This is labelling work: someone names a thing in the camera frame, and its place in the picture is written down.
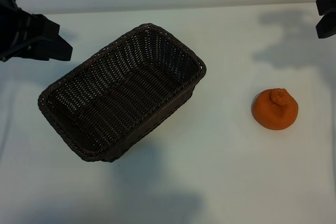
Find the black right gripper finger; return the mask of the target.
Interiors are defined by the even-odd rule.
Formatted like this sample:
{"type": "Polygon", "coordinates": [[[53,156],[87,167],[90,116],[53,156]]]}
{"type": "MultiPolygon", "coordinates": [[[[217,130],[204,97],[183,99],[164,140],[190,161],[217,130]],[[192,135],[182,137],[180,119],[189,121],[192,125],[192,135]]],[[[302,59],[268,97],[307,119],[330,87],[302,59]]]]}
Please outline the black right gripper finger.
{"type": "Polygon", "coordinates": [[[321,20],[316,25],[316,31],[319,39],[335,35],[335,5],[335,0],[316,0],[318,13],[322,16],[321,20]]]}

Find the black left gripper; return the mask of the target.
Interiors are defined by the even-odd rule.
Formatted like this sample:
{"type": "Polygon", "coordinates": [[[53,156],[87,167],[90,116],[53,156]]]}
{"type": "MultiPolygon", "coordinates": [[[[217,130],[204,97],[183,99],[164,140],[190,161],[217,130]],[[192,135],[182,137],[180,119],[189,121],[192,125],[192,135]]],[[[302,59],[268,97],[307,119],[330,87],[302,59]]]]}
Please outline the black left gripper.
{"type": "Polygon", "coordinates": [[[60,25],[41,14],[30,14],[16,0],[1,0],[1,61],[25,58],[70,61],[73,47],[60,35],[60,25]],[[43,40],[40,37],[43,21],[43,40]]]}

